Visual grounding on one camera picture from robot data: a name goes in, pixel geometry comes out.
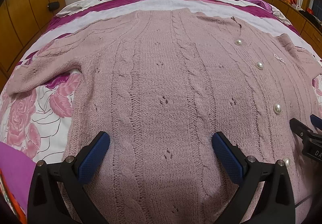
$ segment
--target wooden wardrobe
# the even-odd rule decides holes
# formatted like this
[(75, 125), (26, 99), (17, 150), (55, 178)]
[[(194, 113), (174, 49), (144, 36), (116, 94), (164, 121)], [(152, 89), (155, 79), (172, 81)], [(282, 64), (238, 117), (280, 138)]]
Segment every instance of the wooden wardrobe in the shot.
[[(48, 10), (58, 1), (60, 8)], [(65, 0), (4, 0), (0, 6), (0, 91), (24, 53), (45, 32)]]

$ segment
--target blue gripper pad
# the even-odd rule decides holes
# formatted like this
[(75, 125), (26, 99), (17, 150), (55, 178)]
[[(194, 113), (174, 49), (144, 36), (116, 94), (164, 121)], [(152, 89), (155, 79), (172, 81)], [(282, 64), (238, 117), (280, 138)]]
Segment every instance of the blue gripper pad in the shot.
[(243, 182), (243, 167), (218, 133), (213, 135), (212, 144), (216, 156), (219, 158), (231, 181), (238, 185), (241, 184)]
[(313, 114), (310, 116), (310, 118), (311, 118), (312, 125), (322, 131), (322, 119), (320, 119), (319, 117)]
[(110, 138), (106, 132), (100, 132), (88, 146), (91, 150), (78, 166), (77, 179), (81, 184), (90, 183), (96, 169), (101, 164), (109, 148)]

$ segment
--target cable knit pattern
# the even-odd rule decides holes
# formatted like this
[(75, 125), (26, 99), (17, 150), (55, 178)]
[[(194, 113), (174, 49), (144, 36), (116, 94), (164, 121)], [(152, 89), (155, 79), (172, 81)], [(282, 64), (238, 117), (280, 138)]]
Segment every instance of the cable knit pattern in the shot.
[[(295, 202), (310, 194), (313, 163), (301, 155), (289, 120), (313, 128), (311, 83), (322, 68), (287, 35), (188, 9), (136, 11), (56, 40), (16, 71), (7, 92), (31, 90), (73, 68), (83, 78), (64, 158), (97, 132), (110, 134), (110, 149), (85, 189), (111, 224), (213, 223), (237, 188), (214, 155), (216, 131), (259, 161), (291, 158)], [(283, 108), (278, 115), (275, 103)], [(297, 222), (309, 207), (297, 208)]]

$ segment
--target metal screw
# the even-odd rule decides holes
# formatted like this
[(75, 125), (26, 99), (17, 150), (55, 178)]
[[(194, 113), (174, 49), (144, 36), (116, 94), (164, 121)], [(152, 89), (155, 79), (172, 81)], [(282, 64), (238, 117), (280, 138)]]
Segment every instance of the metal screw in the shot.
[(67, 163), (71, 163), (71, 162), (73, 162), (73, 161), (74, 161), (74, 156), (68, 156), (68, 157), (65, 159), (65, 161), (66, 161)]
[(285, 162), (284, 162), (284, 161), (282, 161), (282, 160), (278, 160), (278, 161), (277, 161), (277, 164), (279, 164), (279, 165), (282, 167), (282, 166), (284, 166), (284, 165), (285, 165)]
[(39, 166), (39, 167), (40, 167), (40, 166), (42, 166), (42, 165), (43, 165), (43, 163), (44, 163), (44, 161), (43, 161), (43, 160), (40, 160), (40, 161), (38, 161), (38, 162), (37, 162), (37, 166)]
[(256, 158), (254, 157), (254, 156), (248, 156), (247, 157), (247, 160), (249, 161), (249, 162), (255, 162), (256, 161)]

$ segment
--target cabinet door handle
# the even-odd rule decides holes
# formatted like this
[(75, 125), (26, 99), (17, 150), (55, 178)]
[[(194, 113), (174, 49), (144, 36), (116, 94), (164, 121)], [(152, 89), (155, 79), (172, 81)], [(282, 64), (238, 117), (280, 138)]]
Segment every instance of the cabinet door handle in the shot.
[(318, 36), (317, 35), (315, 35), (315, 34), (313, 34), (314, 36), (315, 36), (315, 38), (319, 41), (319, 42), (321, 42), (321, 40), (318, 38)]

